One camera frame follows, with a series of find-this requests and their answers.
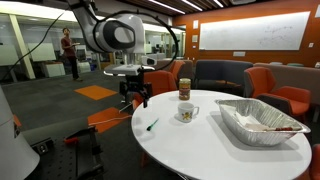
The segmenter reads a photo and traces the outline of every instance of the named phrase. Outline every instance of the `ceiling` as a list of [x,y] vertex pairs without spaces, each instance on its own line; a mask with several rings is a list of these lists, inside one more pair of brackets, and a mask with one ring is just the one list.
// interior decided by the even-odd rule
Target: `ceiling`
[[[185,12],[185,14],[181,14],[179,12],[176,12],[171,9],[167,9],[163,6],[160,6],[158,4],[155,4],[151,2],[150,0],[116,0],[120,1],[126,4],[138,6],[141,8],[145,8],[154,12],[158,12],[161,14],[165,14],[168,16],[180,16],[180,15],[185,15],[185,14],[192,14],[192,13],[197,13],[201,12],[197,10],[194,7],[189,6],[188,4],[184,3],[183,0],[156,0],[157,2],[160,2],[162,4],[171,6],[175,9],[178,9],[180,11]],[[218,10],[218,9],[223,9],[223,8],[231,8],[235,6],[240,6],[240,5],[247,5],[247,4],[252,4],[252,3],[261,3],[261,2],[266,2],[270,0],[218,0],[224,7],[221,8],[214,0],[188,0],[190,3],[198,6],[199,8],[202,9],[202,12],[204,11],[212,11],[212,10]]]

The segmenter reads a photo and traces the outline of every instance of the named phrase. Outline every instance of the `pen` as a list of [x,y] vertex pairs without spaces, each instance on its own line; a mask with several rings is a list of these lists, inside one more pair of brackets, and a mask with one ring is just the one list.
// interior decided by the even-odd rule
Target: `pen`
[[159,120],[159,118],[156,121],[154,121],[154,123],[152,123],[150,126],[148,126],[147,131],[151,131],[151,128],[153,127],[153,125],[156,124],[156,122],[158,122],[158,120]]

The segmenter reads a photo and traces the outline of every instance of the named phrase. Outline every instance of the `ceiling light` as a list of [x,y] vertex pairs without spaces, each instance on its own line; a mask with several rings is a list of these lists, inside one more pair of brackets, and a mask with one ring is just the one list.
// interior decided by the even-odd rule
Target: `ceiling light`
[[220,7],[223,7],[223,5],[218,0],[213,0],[215,3],[217,3]]
[[166,5],[166,4],[162,4],[162,3],[158,2],[158,1],[154,1],[154,0],[149,0],[149,1],[150,1],[150,2],[153,2],[153,3],[155,3],[155,4],[158,4],[158,5],[160,5],[160,6],[163,6],[163,7],[165,7],[165,8],[168,8],[168,9],[174,10],[174,11],[176,11],[176,12],[179,12],[179,13],[181,13],[181,14],[185,14],[185,12],[183,12],[183,11],[180,11],[180,10],[178,10],[178,9],[176,9],[176,8],[173,8],[173,7],[171,7],[171,6],[168,6],[168,5]]
[[182,0],[184,3],[187,3],[187,4],[189,4],[190,6],[192,6],[192,7],[194,7],[194,8],[196,8],[196,9],[198,9],[199,11],[202,11],[202,9],[201,8],[199,8],[198,6],[196,6],[196,5],[194,5],[194,4],[192,4],[191,2],[189,2],[189,1],[187,1],[187,0]]

